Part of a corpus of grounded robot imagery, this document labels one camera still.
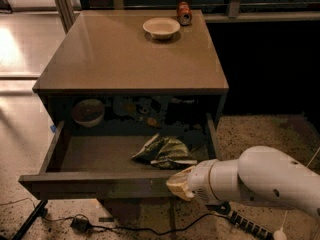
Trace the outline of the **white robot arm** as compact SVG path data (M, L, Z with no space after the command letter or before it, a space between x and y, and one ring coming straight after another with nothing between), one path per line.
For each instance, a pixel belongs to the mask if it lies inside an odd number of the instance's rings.
M319 216L320 175L267 146L248 148L233 160L202 161L171 176L166 185L181 199L195 199L206 206L232 201L295 208Z

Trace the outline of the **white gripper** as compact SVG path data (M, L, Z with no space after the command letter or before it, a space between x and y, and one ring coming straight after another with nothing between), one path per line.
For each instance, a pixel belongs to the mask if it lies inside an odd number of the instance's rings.
M171 193L184 201L191 201L194 197L204 205L219 205L220 200L215 196L210 175L217 159L206 160L198 165L188 167L172 175L166 186Z

